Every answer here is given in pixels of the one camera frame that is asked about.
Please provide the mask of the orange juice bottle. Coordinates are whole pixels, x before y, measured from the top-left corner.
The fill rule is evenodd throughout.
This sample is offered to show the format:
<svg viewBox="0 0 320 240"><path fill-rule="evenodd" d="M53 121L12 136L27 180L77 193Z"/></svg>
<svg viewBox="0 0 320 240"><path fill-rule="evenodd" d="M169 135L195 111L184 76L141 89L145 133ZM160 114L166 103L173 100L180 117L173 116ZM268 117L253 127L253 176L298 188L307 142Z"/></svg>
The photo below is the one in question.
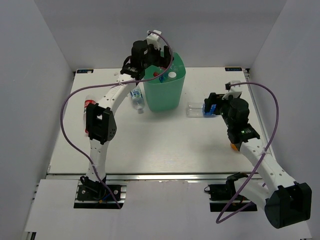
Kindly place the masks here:
<svg viewBox="0 0 320 240"><path fill-rule="evenodd" d="M239 144L230 143L230 147L231 147L234 151L237 151L237 152L240 151L240 145L239 145Z"/></svg>

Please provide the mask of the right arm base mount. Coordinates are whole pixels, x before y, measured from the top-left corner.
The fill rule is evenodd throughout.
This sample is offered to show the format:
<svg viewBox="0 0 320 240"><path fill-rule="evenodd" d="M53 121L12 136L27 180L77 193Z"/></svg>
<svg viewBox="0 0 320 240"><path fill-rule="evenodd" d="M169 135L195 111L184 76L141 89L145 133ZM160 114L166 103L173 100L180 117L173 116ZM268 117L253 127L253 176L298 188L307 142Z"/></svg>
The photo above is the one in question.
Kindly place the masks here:
<svg viewBox="0 0 320 240"><path fill-rule="evenodd" d="M239 179L248 178L248 175L245 173L235 173L233 175L230 175L227 177L226 182L223 184L215 183L215 184L209 184L204 188L204 192L206 194L209 194L209 206L210 206L210 212L212 213L218 213L223 210L225 205L228 203L228 201L233 197L233 195L236 193L235 189L235 181ZM226 212L235 212L242 207L244 207L246 204L248 204L250 201L242 196L238 195L236 199L231 203L231 205L227 208Z"/></svg>

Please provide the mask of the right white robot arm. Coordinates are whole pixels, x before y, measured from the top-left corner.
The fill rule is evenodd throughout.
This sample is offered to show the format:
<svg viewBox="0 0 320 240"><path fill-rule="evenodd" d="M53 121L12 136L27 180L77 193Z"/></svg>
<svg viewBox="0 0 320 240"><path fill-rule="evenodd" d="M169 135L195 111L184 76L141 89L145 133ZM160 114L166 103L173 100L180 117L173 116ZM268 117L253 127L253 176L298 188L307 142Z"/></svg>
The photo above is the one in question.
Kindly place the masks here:
<svg viewBox="0 0 320 240"><path fill-rule="evenodd" d="M299 183L265 150L257 131L249 124L249 104L240 93L210 93L204 100L205 113L220 115L231 144L245 156L259 173L265 186L251 181L246 173L227 177L226 195L231 200L240 196L264 210L270 224L276 229L309 220L312 190L307 183Z"/></svg>

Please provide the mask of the bottle red label upright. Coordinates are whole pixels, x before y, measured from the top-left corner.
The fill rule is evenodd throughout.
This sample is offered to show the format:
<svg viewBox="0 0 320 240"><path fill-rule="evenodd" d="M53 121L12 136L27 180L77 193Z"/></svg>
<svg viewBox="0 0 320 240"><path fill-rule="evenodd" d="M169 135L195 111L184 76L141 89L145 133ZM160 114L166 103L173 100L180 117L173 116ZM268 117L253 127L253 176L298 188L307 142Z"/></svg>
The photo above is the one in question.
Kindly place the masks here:
<svg viewBox="0 0 320 240"><path fill-rule="evenodd" d="M87 107L88 107L89 104L95 104L96 101L97 101L97 98L92 94L87 95L86 98L85 98L85 101L84 101L83 128L84 128L84 132L85 132L86 136L88 135L88 130L87 130L87 127L86 127Z"/></svg>

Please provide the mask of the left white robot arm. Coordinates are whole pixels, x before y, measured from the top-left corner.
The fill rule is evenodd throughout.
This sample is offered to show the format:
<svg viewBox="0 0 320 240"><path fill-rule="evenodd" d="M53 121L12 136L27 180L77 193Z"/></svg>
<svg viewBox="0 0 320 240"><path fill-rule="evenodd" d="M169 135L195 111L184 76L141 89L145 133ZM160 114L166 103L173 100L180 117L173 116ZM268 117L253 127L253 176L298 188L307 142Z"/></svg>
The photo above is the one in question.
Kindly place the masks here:
<svg viewBox="0 0 320 240"><path fill-rule="evenodd" d="M105 196L106 155L110 141L117 132L115 113L125 97L145 77L150 66L169 68L173 61L172 50L168 45L163 49L157 41L138 40L131 48L131 55L124 61L116 85L97 103L86 108L86 130L90 140L90 164L82 182L92 182L88 193L99 200Z"/></svg>

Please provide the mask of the bottle green blue label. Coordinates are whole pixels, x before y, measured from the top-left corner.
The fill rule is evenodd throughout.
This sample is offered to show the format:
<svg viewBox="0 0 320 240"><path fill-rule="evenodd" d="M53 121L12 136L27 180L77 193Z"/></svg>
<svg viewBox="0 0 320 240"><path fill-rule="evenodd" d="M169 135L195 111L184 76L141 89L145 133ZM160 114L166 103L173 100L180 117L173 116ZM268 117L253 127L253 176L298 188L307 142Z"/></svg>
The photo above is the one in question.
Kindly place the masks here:
<svg viewBox="0 0 320 240"><path fill-rule="evenodd" d="M144 97L139 86L136 86L133 90L130 91L131 105L138 113L143 113L145 107Z"/></svg>

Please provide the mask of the crushed bottle blue label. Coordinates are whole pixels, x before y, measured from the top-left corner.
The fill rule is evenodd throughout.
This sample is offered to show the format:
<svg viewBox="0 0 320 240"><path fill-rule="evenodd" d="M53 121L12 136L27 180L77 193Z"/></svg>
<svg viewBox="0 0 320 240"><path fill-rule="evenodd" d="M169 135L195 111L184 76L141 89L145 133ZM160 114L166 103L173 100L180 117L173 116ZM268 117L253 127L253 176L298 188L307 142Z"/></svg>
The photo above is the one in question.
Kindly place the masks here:
<svg viewBox="0 0 320 240"><path fill-rule="evenodd" d="M164 73L164 74L163 74L163 76L164 76L164 81L162 81L161 83L171 82L171 81L177 80L177 79L178 79L179 70L180 70L180 65L174 64L174 63L171 65L171 67L169 68L169 70L166 70L166 69L163 68L163 67L158 67L158 68L157 68L157 72L160 72L161 74ZM177 74L176 79L174 79L174 80L168 79L168 73L169 73L169 72L176 72L176 74Z"/></svg>

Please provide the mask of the green plastic bin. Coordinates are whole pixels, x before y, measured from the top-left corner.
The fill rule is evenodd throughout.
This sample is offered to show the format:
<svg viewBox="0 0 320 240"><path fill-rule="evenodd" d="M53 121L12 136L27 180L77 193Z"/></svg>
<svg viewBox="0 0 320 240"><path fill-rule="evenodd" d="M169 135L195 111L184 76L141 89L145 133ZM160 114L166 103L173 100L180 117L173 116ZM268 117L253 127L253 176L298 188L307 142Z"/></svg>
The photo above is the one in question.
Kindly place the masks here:
<svg viewBox="0 0 320 240"><path fill-rule="evenodd" d="M180 65L180 70L176 80L161 83L159 81L159 77L153 76L153 73L157 72L158 69L158 67L154 65L145 70L144 78L147 81L143 83L143 88L146 102L152 112L172 110L180 103L186 76L186 68L178 53L175 52L173 57L174 60L172 64Z"/></svg>

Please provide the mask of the clear bottle blue label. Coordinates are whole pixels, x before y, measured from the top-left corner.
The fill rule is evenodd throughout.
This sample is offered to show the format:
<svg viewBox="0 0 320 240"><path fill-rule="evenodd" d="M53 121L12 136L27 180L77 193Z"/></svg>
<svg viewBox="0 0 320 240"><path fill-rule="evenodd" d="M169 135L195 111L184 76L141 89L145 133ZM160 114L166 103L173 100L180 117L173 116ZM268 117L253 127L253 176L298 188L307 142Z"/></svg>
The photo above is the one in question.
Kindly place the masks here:
<svg viewBox="0 0 320 240"><path fill-rule="evenodd" d="M216 105L210 107L209 112L205 112L205 104L201 102L189 102L186 107L186 116L188 118L212 118L215 116Z"/></svg>

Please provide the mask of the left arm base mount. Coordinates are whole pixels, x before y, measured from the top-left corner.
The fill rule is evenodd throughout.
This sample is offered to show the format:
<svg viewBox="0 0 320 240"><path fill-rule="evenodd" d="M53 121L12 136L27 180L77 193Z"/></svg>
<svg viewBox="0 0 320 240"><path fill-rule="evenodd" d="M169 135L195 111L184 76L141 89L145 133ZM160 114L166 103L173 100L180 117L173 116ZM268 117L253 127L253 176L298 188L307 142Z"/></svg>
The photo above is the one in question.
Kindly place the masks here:
<svg viewBox="0 0 320 240"><path fill-rule="evenodd" d="M87 176L81 176L78 182L74 209L115 209L119 210L126 199L127 186L108 184L109 189L99 181L92 181Z"/></svg>

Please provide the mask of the aluminium frame rail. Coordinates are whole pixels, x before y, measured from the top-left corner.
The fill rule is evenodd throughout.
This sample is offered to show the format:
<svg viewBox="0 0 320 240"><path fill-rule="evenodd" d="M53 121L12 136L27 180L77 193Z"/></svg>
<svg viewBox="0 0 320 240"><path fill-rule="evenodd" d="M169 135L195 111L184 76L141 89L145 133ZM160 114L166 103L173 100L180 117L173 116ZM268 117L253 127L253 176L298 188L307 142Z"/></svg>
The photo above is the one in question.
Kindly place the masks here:
<svg viewBox="0 0 320 240"><path fill-rule="evenodd" d="M107 181L211 181L226 180L233 173L210 174L109 174ZM47 174L46 180L79 180L83 174ZM259 174L254 174L252 179L262 180Z"/></svg>

